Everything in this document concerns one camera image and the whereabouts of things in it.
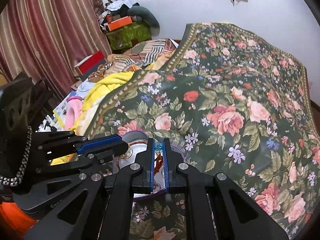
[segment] curtain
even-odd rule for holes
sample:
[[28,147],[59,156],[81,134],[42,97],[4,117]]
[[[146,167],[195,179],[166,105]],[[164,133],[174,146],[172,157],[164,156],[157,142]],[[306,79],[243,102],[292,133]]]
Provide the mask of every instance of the curtain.
[[101,50],[111,53],[100,31],[95,0],[10,0],[0,14],[0,70],[8,81],[21,71],[42,77],[58,100],[76,82],[74,65]]

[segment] orange object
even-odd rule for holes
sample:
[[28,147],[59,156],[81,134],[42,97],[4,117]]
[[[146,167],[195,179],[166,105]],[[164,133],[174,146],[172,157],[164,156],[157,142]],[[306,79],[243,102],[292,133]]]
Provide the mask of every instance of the orange object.
[[109,27],[110,31],[113,31],[115,29],[119,29],[122,26],[131,24],[131,23],[132,23],[131,17],[130,16],[126,16],[126,17],[123,17],[123,18],[121,18],[119,20],[113,21],[112,23],[108,23],[108,27]]
[[26,215],[15,203],[3,202],[0,205],[0,216],[9,227],[7,230],[11,229],[19,238],[22,238],[37,223],[37,220]]

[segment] floral fabric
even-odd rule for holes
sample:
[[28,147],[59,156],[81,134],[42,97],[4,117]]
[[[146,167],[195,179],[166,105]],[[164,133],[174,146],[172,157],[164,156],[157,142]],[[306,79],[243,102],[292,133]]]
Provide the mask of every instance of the floral fabric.
[[[294,238],[319,200],[320,138],[306,70],[231,24],[188,25],[159,71],[137,71],[102,101],[90,138],[168,137],[201,172],[226,173]],[[186,239],[183,195],[138,201],[130,239]]]

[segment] floral tablecloth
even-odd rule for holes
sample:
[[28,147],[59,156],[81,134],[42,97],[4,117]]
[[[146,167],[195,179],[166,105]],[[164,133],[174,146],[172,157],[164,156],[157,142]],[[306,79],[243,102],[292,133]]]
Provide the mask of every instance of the floral tablecloth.
[[[159,71],[136,71],[100,104],[89,138],[168,137],[201,172],[226,173],[294,238],[319,200],[320,138],[306,70],[232,24],[187,25]],[[186,239],[183,195],[135,203],[130,239]]]

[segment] orange box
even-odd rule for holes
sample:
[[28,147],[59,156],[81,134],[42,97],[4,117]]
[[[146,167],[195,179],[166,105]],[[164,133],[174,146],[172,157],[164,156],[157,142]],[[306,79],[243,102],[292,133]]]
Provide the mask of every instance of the orange box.
[[115,29],[119,29],[122,26],[131,24],[131,23],[132,23],[131,17],[130,16],[126,16],[126,17],[123,17],[123,18],[121,18],[119,20],[116,20],[116,21],[114,21],[112,23],[108,23],[108,27],[109,27],[110,31],[113,31]]

